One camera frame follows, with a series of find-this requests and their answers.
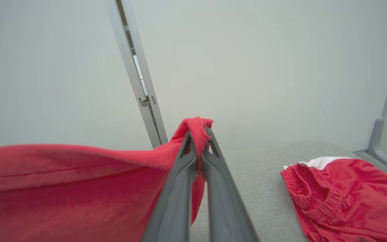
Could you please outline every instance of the metal tongs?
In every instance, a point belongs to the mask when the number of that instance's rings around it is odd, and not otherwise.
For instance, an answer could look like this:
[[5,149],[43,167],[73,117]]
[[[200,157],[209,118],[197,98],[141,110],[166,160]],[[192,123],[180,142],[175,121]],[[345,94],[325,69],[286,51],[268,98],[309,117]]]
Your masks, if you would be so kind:
[[[258,242],[219,145],[212,139],[202,153],[202,174],[208,184],[211,242]],[[192,183],[197,154],[188,131],[143,233],[143,242],[187,242],[192,213]]]

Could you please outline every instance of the clothing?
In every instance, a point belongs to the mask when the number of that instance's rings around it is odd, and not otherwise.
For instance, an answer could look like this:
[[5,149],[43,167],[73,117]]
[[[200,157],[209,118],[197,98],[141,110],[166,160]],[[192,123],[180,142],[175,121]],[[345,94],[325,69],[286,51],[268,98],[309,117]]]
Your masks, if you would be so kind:
[[281,172],[309,241],[387,242],[387,174],[361,159],[321,157]]
[[[201,154],[211,125],[185,119],[169,143],[151,151],[0,147],[0,241],[139,241],[186,132]],[[192,222],[203,192],[199,175]]]

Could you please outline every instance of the crumpled red clothing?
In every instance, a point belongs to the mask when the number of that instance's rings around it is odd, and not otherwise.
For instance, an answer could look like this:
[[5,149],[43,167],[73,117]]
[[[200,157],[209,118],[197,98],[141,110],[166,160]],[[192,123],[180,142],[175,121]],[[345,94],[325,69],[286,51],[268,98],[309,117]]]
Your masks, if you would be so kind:
[[[150,151],[0,147],[0,241],[139,241],[186,132],[201,154],[212,122],[185,119],[169,143]],[[203,192],[199,175],[192,222]]]

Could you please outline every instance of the gray textured surface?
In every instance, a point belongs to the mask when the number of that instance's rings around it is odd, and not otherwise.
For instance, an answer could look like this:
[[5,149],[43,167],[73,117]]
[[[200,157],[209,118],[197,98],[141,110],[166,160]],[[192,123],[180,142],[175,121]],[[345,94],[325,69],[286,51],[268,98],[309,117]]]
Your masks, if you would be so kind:
[[[225,157],[261,241],[307,241],[292,199],[280,172],[284,165],[308,161],[320,156],[347,156],[351,152],[324,142],[298,142],[256,154]],[[192,242],[209,240],[207,194],[190,230]]]

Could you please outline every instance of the red cloth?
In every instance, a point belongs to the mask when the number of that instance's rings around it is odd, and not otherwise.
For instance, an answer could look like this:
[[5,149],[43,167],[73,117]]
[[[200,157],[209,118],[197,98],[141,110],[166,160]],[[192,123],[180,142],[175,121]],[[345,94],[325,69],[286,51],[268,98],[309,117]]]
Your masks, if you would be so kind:
[[292,165],[283,176],[309,241],[387,242],[387,174],[359,159],[323,170]]
[[[139,241],[184,135],[191,131],[201,154],[211,125],[185,119],[169,143],[151,151],[0,147],[0,241]],[[192,222],[203,192],[199,175]]]

